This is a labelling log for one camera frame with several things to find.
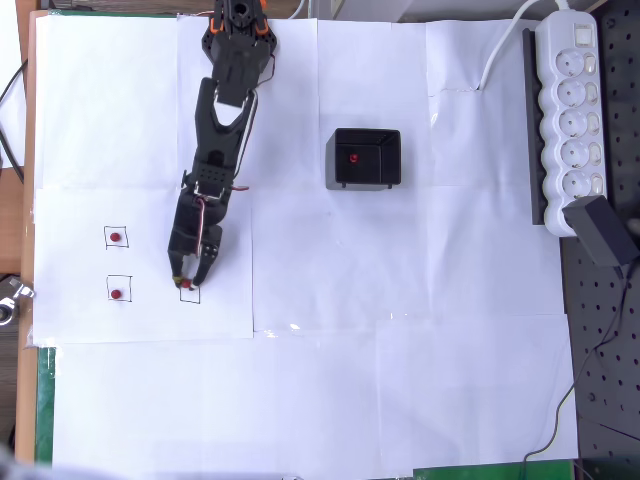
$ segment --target drawn square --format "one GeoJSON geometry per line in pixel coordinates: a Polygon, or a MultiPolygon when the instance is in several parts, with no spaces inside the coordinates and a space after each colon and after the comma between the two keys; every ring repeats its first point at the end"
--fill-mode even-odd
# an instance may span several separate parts
{"type": "Polygon", "coordinates": [[[130,275],[107,276],[107,299],[114,302],[131,302],[131,277],[130,275]],[[113,298],[114,291],[120,292],[119,298],[113,298]]]}
{"type": "Polygon", "coordinates": [[[200,305],[200,287],[180,287],[180,301],[200,305]]]}
{"type": "Polygon", "coordinates": [[[127,227],[104,227],[104,243],[109,247],[129,248],[127,227]]]}

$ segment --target white paper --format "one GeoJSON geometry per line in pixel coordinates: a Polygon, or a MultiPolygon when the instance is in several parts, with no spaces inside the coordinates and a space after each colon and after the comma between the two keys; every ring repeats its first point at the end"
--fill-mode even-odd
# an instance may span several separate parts
{"type": "Polygon", "coordinates": [[[175,19],[47,20],[43,186],[179,186],[175,19]]]}
{"type": "Polygon", "coordinates": [[[220,224],[220,255],[199,295],[171,279],[177,198],[174,189],[38,192],[34,344],[252,337],[250,194],[220,224]]]}
{"type": "MultiPolygon", "coordinates": [[[[546,443],[572,381],[562,315],[233,343],[69,345],[56,364],[54,467],[126,478],[395,478],[518,462],[546,443]]],[[[574,458],[576,445],[570,397],[540,458],[574,458]]]]}
{"type": "Polygon", "coordinates": [[[433,187],[427,202],[433,319],[452,314],[560,314],[560,246],[531,225],[525,187],[433,187]]]}
{"type": "MultiPolygon", "coordinates": [[[[0,93],[22,64],[16,2],[0,2],[0,93]]],[[[27,102],[22,75],[14,80],[0,105],[0,128],[18,165],[24,165],[24,138],[27,102]]],[[[0,146],[2,168],[11,168],[4,148],[0,146]]]]}
{"type": "Polygon", "coordinates": [[[522,29],[537,22],[518,24],[475,90],[509,22],[427,24],[433,185],[529,188],[522,29]]]}
{"type": "Polygon", "coordinates": [[[433,183],[427,204],[432,313],[564,312],[558,239],[531,225],[523,22],[486,58],[508,21],[427,24],[433,183]]]}
{"type": "MultiPolygon", "coordinates": [[[[285,161],[270,176],[283,172],[286,183],[273,182],[254,197],[254,328],[305,334],[371,329],[394,315],[424,319],[424,25],[319,22],[317,49],[317,151],[306,141],[304,158],[280,157],[285,161]],[[401,131],[402,185],[382,192],[325,188],[325,145],[345,127],[401,131]]],[[[276,76],[286,73],[278,63],[276,76]]],[[[273,142],[255,137],[253,145],[257,139],[273,142]]]]}

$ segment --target black pegboard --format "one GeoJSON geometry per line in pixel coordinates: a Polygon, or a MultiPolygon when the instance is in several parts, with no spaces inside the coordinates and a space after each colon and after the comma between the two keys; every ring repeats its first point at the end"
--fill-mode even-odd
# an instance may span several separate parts
{"type": "MultiPolygon", "coordinates": [[[[640,2],[593,12],[600,39],[608,198],[623,220],[640,207],[640,2]]],[[[596,479],[640,478],[640,268],[619,312],[623,281],[596,267],[576,238],[561,241],[574,374],[614,314],[616,339],[592,354],[576,384],[580,456],[596,479]]]]}

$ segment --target green board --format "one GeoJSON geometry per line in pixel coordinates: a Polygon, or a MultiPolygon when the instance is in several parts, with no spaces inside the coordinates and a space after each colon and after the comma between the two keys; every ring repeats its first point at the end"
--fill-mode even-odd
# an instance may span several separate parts
{"type": "Polygon", "coordinates": [[[38,349],[38,390],[36,399],[36,445],[34,458],[51,464],[53,458],[53,403],[56,390],[56,349],[38,349]]]}
{"type": "Polygon", "coordinates": [[[573,480],[573,462],[527,462],[526,477],[522,463],[443,467],[414,470],[415,480],[573,480]]]}

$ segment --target power outlet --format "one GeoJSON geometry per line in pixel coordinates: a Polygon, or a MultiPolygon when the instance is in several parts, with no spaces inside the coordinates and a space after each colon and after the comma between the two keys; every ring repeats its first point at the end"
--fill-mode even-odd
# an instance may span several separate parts
{"type": "Polygon", "coordinates": [[[597,34],[594,18],[575,10],[554,12],[536,28],[547,171],[542,190],[549,202],[544,223],[559,237],[576,236],[563,208],[582,197],[607,195],[597,34]]]}

